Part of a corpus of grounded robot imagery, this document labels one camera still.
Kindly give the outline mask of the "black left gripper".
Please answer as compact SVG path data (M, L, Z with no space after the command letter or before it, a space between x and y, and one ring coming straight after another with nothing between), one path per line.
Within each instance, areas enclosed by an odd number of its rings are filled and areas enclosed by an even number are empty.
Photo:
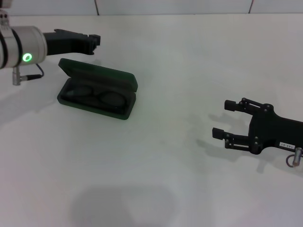
M47 56L82 53L94 55L94 51L100 45L101 37L99 35L84 35L62 29L55 29L54 32L43 33L47 44Z

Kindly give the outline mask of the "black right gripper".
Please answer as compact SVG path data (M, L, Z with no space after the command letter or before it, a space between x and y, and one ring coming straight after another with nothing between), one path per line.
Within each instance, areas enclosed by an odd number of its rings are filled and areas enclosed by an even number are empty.
M247 136L232 134L218 128L212 129L213 138L224 140L226 149L258 155L269 147L292 152L303 147L303 123L278 116L270 104L242 98L238 103L226 100L224 109L252 115Z

